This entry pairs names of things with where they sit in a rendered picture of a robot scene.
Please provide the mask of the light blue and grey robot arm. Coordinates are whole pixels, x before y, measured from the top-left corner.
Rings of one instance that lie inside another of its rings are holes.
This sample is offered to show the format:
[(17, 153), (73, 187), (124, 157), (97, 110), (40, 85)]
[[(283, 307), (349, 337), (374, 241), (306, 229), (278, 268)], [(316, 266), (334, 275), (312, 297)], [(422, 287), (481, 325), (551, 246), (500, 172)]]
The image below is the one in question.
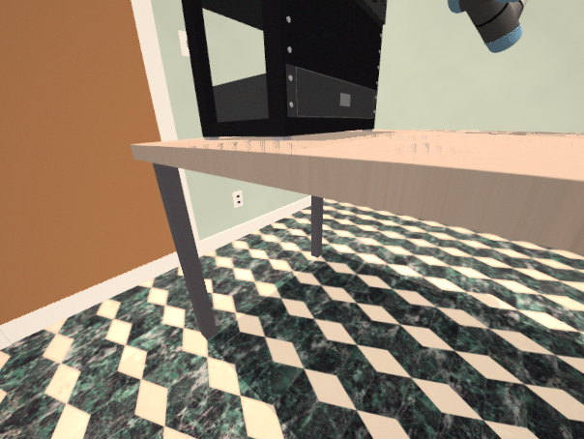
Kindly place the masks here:
[(489, 51), (498, 53), (520, 39), (522, 28), (519, 18), (527, 1), (448, 0), (448, 6), (453, 13), (466, 12)]

